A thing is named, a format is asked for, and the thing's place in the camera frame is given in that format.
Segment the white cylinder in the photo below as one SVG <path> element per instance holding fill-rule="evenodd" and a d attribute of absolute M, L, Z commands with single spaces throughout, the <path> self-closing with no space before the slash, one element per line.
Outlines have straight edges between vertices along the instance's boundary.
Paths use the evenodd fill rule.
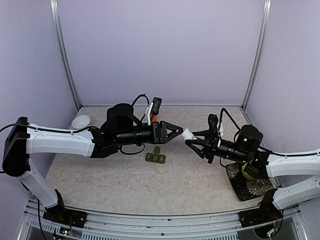
<path fill-rule="evenodd" d="M 184 140 L 196 140 L 197 138 L 195 135 L 189 131 L 188 128 L 186 128 L 183 133 L 181 133 L 181 136 L 183 137 Z"/>

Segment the green block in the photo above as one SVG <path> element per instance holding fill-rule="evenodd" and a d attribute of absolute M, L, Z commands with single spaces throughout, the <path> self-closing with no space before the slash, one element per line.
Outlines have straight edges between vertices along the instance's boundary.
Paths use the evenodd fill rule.
<path fill-rule="evenodd" d="M 153 154 L 160 155 L 160 151 L 161 151 L 161 147 L 160 146 L 155 146 Z"/>
<path fill-rule="evenodd" d="M 152 158 L 152 162 L 153 162 L 153 163 L 157 163 L 157 162 L 158 162 L 158 159 L 159 159 L 159 155 L 154 154 L 154 155 L 153 155 L 153 158 Z"/>
<path fill-rule="evenodd" d="M 147 152 L 147 153 L 146 153 L 146 156 L 145 156 L 145 160 L 146 160 L 147 162 L 151 162 L 153 157 L 154 157 L 154 155 L 153 155 L 152 153 Z"/>
<path fill-rule="evenodd" d="M 159 155 L 158 163 L 164 164 L 166 162 L 166 155 Z"/>

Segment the cylindrical motor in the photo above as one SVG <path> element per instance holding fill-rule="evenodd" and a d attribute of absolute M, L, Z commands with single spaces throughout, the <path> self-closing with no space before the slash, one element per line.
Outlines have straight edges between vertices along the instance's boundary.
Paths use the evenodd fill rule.
<path fill-rule="evenodd" d="M 238 149 L 234 142 L 226 140 L 221 140 L 220 146 L 215 151 L 215 155 L 239 163 L 246 163 L 248 156 L 246 152 Z"/>
<path fill-rule="evenodd" d="M 150 143 L 154 139 L 152 125 L 133 126 L 130 131 L 120 131 L 116 134 L 118 145 Z"/>
<path fill-rule="evenodd" d="M 256 152 L 264 135 L 252 125 L 242 126 L 235 142 L 238 149 L 244 152 Z"/>

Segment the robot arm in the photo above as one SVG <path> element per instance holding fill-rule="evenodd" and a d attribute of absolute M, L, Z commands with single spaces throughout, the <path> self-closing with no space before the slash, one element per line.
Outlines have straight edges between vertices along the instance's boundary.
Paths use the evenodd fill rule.
<path fill-rule="evenodd" d="M 157 115 L 161 98 L 155 97 L 151 104 L 149 112 Z M 65 208 L 60 193 L 50 187 L 34 166 L 30 157 L 32 154 L 59 153 L 106 158 L 124 145 L 165 144 L 180 135 L 182 130 L 165 121 L 142 123 L 134 116 L 133 106 L 127 103 L 109 108 L 107 121 L 101 128 L 69 130 L 42 127 L 28 123 L 26 117 L 20 117 L 5 141 L 2 168 L 41 201 L 46 208 L 45 219 L 67 225 L 72 219 L 72 226 L 83 228 L 86 213 Z"/>
<path fill-rule="evenodd" d="M 289 187 L 273 189 L 266 193 L 260 208 L 244 211 L 241 217 L 258 219 L 268 211 L 279 210 L 294 206 L 298 203 L 320 197 L 320 150 L 299 152 L 294 154 L 260 151 L 259 146 L 263 139 L 252 125 L 244 125 L 239 130 L 235 142 L 226 141 L 218 135 L 218 117 L 210 114 L 208 117 L 209 130 L 194 132 L 198 139 L 186 139 L 187 144 L 202 159 L 212 163 L 214 156 L 232 160 L 242 165 L 242 173 L 249 180 L 267 179 L 287 175 L 310 175 L 307 180 Z"/>

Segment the metal frame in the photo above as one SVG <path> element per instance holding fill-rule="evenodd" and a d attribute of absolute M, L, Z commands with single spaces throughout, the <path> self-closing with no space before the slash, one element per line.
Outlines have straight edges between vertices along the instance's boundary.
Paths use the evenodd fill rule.
<path fill-rule="evenodd" d="M 252 125 L 251 118 L 249 117 L 249 115 L 247 114 L 247 112 L 244 110 L 244 108 L 243 108 L 243 107 L 239 107 L 239 109 L 240 109 L 240 112 L 242 113 L 245 121 L 246 121 L 248 124 L 251 124 L 251 125 Z M 266 147 L 265 144 L 264 144 L 264 142 L 263 142 L 263 140 L 262 140 L 262 142 L 261 142 L 261 146 L 264 147 L 264 148 Z M 280 183 L 278 177 L 269 177 L 269 179 L 270 179 L 270 182 L 272 183 L 272 185 L 273 185 L 274 187 L 276 187 L 276 188 L 280 188 L 280 187 L 281 187 L 281 183 Z"/>
<path fill-rule="evenodd" d="M 43 215 L 44 207 L 40 206 Z M 104 213 L 85 210 L 88 213 L 84 228 L 72 228 L 68 239 L 76 240 L 237 240 L 242 228 L 238 211 L 212 214 L 179 216 L 144 216 L 116 213 Z M 306 226 L 299 208 L 292 207 L 284 211 L 284 218 L 292 218 L 299 240 L 307 240 Z M 69 226 L 41 218 L 42 228 L 46 232 L 58 232 L 61 227 Z M 261 227 L 269 223 L 256 225 Z M 40 228 L 38 222 L 38 203 L 35 198 L 29 200 L 19 226 L 17 240 L 25 240 L 30 227 Z"/>
<path fill-rule="evenodd" d="M 62 26 L 61 26 L 60 15 L 59 15 L 58 0 L 50 0 L 50 3 L 51 3 L 51 11 L 52 11 L 52 16 L 53 16 L 53 23 L 54 23 L 54 27 L 55 27 L 55 31 L 56 31 L 56 36 L 58 39 L 59 50 L 60 50 L 60 54 L 61 54 L 61 59 L 62 59 L 67 83 L 68 83 L 69 89 L 71 91 L 73 103 L 74 103 L 77 111 L 79 111 L 81 108 L 81 104 L 79 101 L 79 96 L 77 93 L 74 79 L 71 74 L 70 64 L 69 64 L 69 60 L 67 57 L 67 51 L 66 51 L 66 47 L 65 47 L 64 36 L 63 36 L 63 32 L 62 32 Z"/>
<path fill-rule="evenodd" d="M 244 100 L 242 103 L 242 108 L 244 111 L 247 110 L 250 97 L 252 95 L 252 91 L 255 85 L 257 73 L 258 73 L 258 68 L 260 64 L 260 59 L 262 56 L 263 52 L 263 47 L 264 47 L 264 42 L 266 38 L 266 32 L 267 32 L 267 26 L 268 26 L 268 21 L 269 21 L 269 15 L 270 15 L 270 8 L 271 8 L 271 0 L 264 0 L 264 7 L 263 7 L 263 14 L 262 14 L 262 21 L 261 21 L 261 27 L 260 27 L 260 33 L 259 33 L 259 39 L 258 39 L 258 46 L 256 48 L 255 52 L 255 57 L 254 57 L 254 62 L 250 74 L 250 80 L 248 87 L 246 89 L 246 93 L 244 96 Z"/>

